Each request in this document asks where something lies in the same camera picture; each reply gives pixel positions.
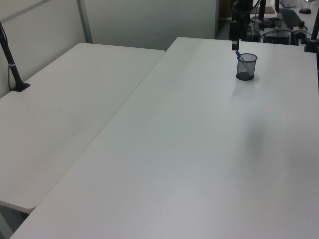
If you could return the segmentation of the black Franka gripper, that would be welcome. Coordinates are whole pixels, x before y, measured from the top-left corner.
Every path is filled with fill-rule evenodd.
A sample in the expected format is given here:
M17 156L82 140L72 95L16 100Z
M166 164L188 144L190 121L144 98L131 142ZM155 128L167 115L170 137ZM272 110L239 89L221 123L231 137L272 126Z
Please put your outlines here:
M229 28L229 39L232 41L232 50L239 50L239 38L240 38L240 21L237 17L232 16Z

